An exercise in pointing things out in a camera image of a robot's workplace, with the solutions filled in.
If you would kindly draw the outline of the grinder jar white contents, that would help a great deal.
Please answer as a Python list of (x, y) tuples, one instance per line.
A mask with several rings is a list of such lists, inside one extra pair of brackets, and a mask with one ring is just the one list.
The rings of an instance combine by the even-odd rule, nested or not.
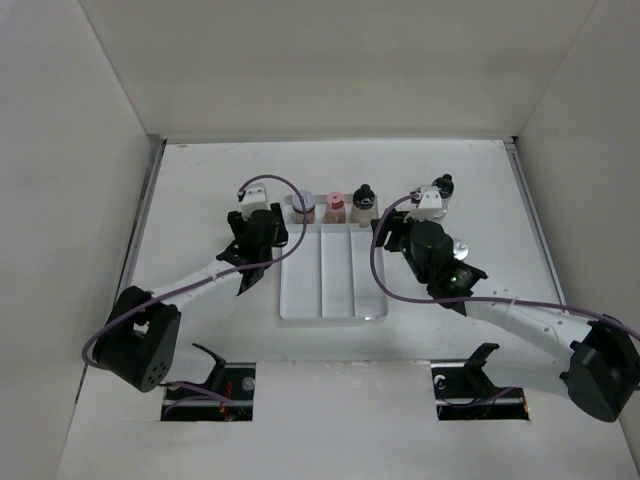
[(369, 184), (362, 184), (352, 195), (350, 221), (360, 228), (367, 228), (374, 219), (376, 194)]

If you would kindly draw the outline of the orange label silver cap jar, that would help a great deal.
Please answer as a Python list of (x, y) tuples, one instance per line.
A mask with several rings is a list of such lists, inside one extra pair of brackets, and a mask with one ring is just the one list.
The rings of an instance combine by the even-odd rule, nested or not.
[(293, 221), (296, 224), (313, 224), (316, 213), (316, 197), (309, 190), (301, 190), (300, 194), (294, 194), (291, 201)]

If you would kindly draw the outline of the pink cap spice jar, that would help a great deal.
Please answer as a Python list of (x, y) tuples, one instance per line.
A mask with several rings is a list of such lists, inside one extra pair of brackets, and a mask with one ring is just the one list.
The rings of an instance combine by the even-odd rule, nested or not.
[(326, 198), (326, 209), (323, 217), (325, 224), (345, 224), (347, 219), (344, 194), (331, 192)]

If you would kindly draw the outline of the blue label silver cap bottle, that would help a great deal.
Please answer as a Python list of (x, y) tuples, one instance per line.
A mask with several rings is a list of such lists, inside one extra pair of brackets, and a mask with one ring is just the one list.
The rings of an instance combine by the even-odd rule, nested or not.
[(453, 239), (453, 254), (454, 258), (459, 261), (464, 261), (469, 255), (468, 245), (459, 238)]

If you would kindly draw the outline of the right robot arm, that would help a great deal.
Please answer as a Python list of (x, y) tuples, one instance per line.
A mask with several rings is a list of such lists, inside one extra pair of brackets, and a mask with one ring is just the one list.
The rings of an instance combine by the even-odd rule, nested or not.
[(457, 259), (453, 239), (433, 221), (391, 208), (371, 229), (370, 249), (402, 254), (426, 290), (422, 304), (484, 321), (546, 352), (552, 366), (530, 370), (527, 378), (541, 380), (597, 420), (619, 418), (639, 386), (637, 331), (605, 314), (516, 296)]

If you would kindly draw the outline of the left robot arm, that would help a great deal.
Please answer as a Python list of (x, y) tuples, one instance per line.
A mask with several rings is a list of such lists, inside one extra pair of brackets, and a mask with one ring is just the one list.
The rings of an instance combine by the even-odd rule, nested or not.
[(85, 359), (140, 392), (163, 384), (190, 383), (214, 398), (224, 387), (221, 357), (194, 341), (197, 324), (182, 321), (188, 307), (207, 319), (224, 319), (235, 299), (259, 282), (273, 264), (273, 250), (288, 242), (282, 209), (271, 203), (243, 217), (227, 215), (234, 239), (215, 260), (186, 278), (156, 290), (130, 286), (117, 298)]

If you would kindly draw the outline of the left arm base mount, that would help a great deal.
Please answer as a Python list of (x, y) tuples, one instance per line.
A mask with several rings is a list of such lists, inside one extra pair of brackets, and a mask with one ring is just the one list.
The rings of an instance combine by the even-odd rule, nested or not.
[(227, 362), (200, 345), (180, 350), (164, 383), (164, 422), (249, 422), (257, 365)]

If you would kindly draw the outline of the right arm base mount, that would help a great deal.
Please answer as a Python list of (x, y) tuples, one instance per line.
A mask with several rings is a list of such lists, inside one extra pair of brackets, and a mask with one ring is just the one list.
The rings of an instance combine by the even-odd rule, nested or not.
[(440, 421), (529, 420), (523, 389), (496, 386), (483, 370), (498, 349), (498, 344), (483, 343), (467, 359), (430, 363)]

